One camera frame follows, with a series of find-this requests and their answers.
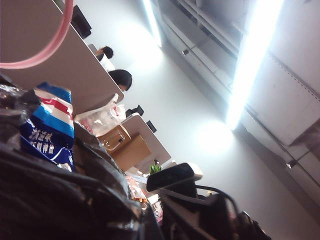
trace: fluorescent light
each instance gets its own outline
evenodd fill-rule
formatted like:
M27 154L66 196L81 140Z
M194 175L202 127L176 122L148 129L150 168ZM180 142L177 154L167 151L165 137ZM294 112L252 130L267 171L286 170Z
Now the fluorescent light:
M154 37L154 40L155 40L156 44L161 48L162 45L161 45L160 33L159 33L159 29L158 29L158 25L156 22L154 12L152 11L150 0L143 0L143 4L144 4L145 11L146 11L146 15L148 16L148 19L149 19L149 23L151 26L151 31L152 31L152 35Z
M234 130L272 39L283 0L257 0L253 15L243 36L234 74L232 95L226 125Z

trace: pink handle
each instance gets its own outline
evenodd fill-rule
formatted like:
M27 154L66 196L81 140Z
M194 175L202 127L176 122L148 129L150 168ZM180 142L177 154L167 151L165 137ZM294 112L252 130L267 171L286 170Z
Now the pink handle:
M74 0L66 0L65 10L58 30L48 45L36 55L16 62L0 62L0 69L27 69L43 63L50 58L64 41L72 19Z

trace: plastic bag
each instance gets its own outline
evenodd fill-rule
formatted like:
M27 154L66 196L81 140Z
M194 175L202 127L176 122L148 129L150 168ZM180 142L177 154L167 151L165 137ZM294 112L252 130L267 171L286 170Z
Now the plastic bag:
M116 105L117 100L118 94L116 93L107 105L80 113L75 116L74 121L92 135L103 136L126 119L125 107L123 104Z
M42 83L34 89L34 93L41 102L26 123L20 126L21 149L70 172L74 171L70 91Z

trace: white desk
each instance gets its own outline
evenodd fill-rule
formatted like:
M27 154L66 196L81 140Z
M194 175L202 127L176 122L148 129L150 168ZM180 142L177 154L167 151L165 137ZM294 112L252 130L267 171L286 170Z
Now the white desk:
M0 59L13 62L33 56L49 42L61 20L50 0L1 0ZM20 70L1 69L24 89L49 82L71 90L73 115L105 105L118 88L71 26L57 52L44 63Z
M141 172L145 174L149 173L149 167L150 165L154 164L154 159L157 159L160 164L163 164L171 158L171 155L138 113L132 114L121 124L131 137L136 134L140 134L151 150L150 156L146 157L143 161L135 165L135 167Z

